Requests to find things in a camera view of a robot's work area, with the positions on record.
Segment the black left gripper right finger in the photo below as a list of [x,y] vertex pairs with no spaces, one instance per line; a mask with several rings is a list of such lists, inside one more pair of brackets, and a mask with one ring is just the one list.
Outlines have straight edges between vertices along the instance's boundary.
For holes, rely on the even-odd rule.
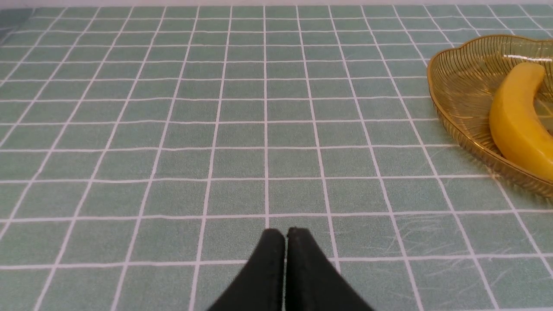
[[307,228],[289,228],[287,311],[372,311],[326,258]]

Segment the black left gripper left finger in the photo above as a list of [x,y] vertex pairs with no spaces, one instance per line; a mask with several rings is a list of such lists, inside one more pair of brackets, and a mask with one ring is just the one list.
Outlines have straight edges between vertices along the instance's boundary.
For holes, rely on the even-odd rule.
[[280,311],[283,306],[285,238],[263,230],[246,264],[210,311]]

